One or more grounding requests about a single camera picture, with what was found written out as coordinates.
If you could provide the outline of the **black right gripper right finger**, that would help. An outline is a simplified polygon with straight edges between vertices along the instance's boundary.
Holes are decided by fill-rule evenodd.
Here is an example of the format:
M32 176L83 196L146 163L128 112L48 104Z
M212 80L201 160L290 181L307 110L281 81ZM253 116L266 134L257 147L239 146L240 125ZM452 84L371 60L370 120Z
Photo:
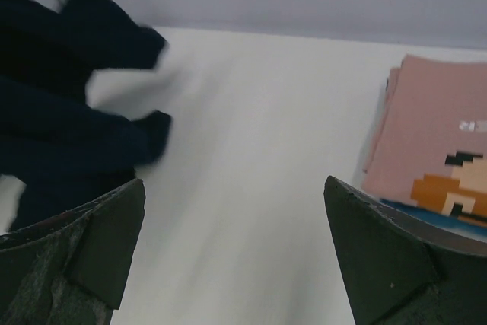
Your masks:
M324 202L357 324L486 322L486 244L329 176Z

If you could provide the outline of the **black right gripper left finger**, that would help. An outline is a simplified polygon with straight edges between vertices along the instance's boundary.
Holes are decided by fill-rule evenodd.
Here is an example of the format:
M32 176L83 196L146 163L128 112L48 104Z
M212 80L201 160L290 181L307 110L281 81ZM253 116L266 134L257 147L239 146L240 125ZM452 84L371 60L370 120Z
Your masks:
M1 236L3 324L109 324L145 216L140 179Z

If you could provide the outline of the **navy blue t-shirt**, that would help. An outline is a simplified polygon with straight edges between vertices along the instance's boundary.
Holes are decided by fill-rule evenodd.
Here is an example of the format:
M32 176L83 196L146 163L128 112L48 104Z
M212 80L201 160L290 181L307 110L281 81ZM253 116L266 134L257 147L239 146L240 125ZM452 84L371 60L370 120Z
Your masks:
M152 70L167 45L112 0L1 0L1 172L24 184L9 230L71 210L156 162L171 117L127 119L88 105L104 69Z

